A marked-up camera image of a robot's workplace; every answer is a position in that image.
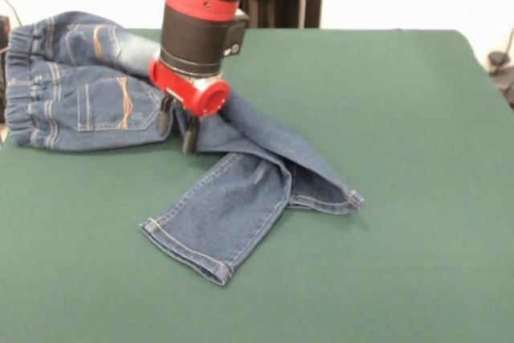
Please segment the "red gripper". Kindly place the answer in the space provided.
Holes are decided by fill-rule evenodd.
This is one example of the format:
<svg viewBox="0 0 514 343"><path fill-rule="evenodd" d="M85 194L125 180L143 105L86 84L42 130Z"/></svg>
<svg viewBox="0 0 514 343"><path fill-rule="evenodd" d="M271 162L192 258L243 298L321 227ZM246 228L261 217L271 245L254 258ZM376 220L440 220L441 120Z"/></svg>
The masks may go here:
<svg viewBox="0 0 514 343"><path fill-rule="evenodd" d="M149 78L156 87L173 96L189 112L182 152L195 153L200 129L199 117L218 113L230 95L229 84L220 76L191 78L179 75L158 58L152 58L150 61ZM165 96L161 101L157 126L160 134L168 132L171 96Z"/></svg>

